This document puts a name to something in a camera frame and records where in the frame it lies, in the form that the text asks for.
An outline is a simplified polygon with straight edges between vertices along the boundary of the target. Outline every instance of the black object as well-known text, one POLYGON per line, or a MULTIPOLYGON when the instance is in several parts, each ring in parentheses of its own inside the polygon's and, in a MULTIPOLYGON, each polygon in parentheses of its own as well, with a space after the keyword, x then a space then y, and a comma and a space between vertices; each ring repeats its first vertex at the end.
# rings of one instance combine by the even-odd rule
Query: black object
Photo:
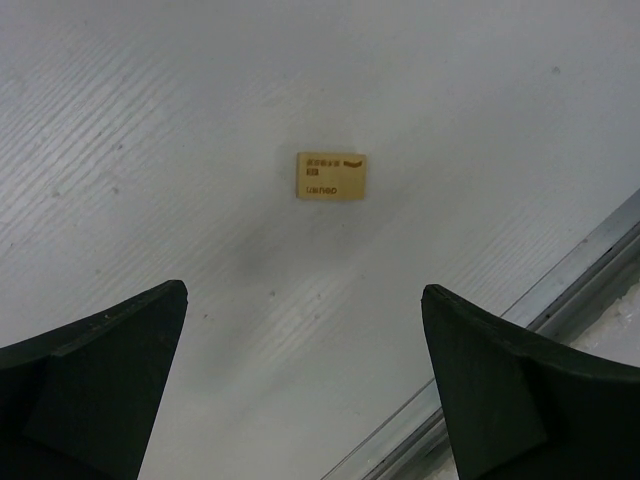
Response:
POLYGON ((422 313, 460 480, 640 478, 640 369, 439 286, 425 289, 422 313))
POLYGON ((186 308, 171 281, 0 349, 0 479, 136 479, 186 308))

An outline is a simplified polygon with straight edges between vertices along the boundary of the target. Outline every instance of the silver metal strip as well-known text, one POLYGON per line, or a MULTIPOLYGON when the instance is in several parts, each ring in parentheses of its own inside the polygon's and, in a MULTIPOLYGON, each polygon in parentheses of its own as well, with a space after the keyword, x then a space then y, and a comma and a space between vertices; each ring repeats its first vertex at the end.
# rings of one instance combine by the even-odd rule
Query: silver metal strip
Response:
MULTIPOLYGON (((606 279, 640 252, 640 190, 520 297, 502 318, 542 335, 568 338, 588 324, 569 325, 577 293, 594 295, 606 279)), ((432 379, 322 480, 391 480, 416 455, 446 441, 432 379)))

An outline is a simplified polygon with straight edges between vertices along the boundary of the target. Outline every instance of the wooden block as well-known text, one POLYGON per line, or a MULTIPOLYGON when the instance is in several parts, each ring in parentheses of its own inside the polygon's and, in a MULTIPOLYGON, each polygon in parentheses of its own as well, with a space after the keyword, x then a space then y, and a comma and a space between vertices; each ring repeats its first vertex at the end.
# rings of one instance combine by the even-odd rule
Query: wooden block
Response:
POLYGON ((297 177, 298 198, 338 202, 362 200, 367 180, 367 156, 301 152, 297 177))

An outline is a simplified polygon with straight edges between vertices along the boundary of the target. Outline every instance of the metal frame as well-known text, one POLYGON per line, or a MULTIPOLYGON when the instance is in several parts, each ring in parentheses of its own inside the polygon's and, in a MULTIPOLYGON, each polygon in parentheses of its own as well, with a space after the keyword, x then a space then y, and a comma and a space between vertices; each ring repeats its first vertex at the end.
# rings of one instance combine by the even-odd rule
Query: metal frame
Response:
MULTIPOLYGON (((638 257, 640 190, 501 317, 554 340, 570 341, 624 293, 628 280, 640 272, 640 262, 633 261, 638 257)), ((446 440, 432 379, 322 480, 390 480, 412 459, 424 457, 446 440)))

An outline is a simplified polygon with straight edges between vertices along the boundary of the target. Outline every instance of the small yellow box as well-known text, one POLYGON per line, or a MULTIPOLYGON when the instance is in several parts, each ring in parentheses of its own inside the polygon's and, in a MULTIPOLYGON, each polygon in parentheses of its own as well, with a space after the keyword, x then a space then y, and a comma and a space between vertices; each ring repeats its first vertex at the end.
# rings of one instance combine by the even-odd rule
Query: small yellow box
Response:
POLYGON ((298 154, 296 194, 305 200, 362 200, 367 156, 355 153, 298 154))

